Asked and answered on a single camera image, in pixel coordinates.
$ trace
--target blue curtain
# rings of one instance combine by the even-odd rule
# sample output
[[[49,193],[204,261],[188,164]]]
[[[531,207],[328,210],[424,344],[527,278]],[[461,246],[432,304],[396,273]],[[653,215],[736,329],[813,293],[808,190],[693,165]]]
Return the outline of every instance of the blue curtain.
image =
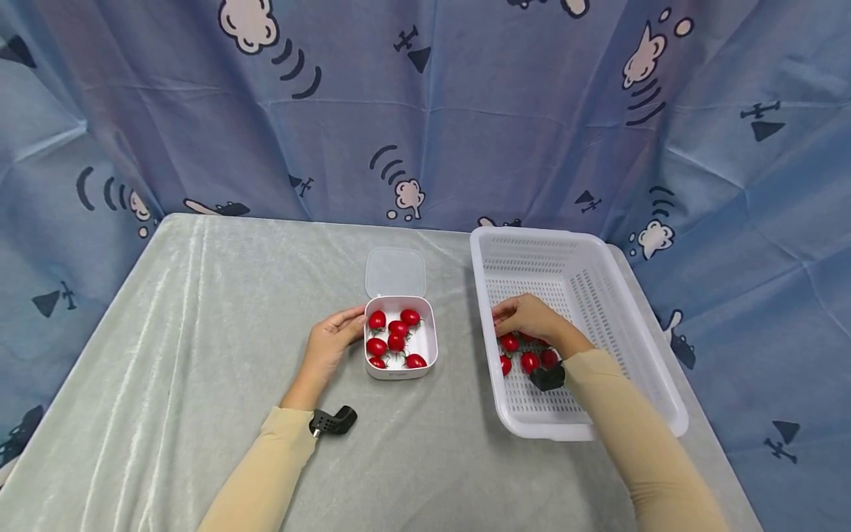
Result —
[[[0,37],[4,470],[167,213],[532,226],[628,254],[765,529],[851,522],[843,0],[0,0]]]

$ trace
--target white mesh basket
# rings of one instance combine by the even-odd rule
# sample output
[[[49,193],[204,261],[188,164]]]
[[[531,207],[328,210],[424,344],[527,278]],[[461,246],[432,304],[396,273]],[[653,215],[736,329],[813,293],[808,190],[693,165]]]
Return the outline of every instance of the white mesh basket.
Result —
[[[566,231],[479,227],[470,246],[494,402],[509,431],[522,438],[594,439],[588,414],[566,388],[539,391],[517,359],[510,374],[502,375],[490,309],[529,292],[608,351],[674,435],[685,433],[688,413],[606,243]],[[530,347],[521,350],[535,350]]]

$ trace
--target container lid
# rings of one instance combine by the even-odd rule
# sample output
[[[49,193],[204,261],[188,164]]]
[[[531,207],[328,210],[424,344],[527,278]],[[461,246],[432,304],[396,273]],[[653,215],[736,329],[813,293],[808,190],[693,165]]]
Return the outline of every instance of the container lid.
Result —
[[[426,262],[412,249],[376,248],[367,259],[369,297],[426,295]]]

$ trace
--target gray velvet tablecloth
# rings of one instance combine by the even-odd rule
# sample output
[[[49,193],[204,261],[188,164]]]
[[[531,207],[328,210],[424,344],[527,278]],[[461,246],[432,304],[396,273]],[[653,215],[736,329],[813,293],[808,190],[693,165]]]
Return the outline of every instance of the gray velvet tablecloth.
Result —
[[[322,438],[284,528],[635,529],[600,443],[524,440],[500,424],[468,237],[169,216],[0,490],[0,527],[193,530],[293,378],[311,325],[366,301],[367,255],[391,246],[425,259],[440,359],[421,380],[389,382],[370,378],[353,352],[323,408],[349,404],[357,424]],[[640,291],[638,302],[649,312]],[[683,444],[731,529],[759,530],[663,351],[690,415]]]

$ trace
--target tan long sleeve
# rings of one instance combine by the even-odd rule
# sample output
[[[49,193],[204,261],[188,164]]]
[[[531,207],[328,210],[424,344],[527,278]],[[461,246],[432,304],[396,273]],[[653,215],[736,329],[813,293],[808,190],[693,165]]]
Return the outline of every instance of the tan long sleeve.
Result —
[[[207,510],[199,532],[277,532],[316,448],[312,412],[272,409],[260,435]]]
[[[566,386],[623,478],[643,532],[727,530],[721,509],[671,430],[605,351],[563,362]]]

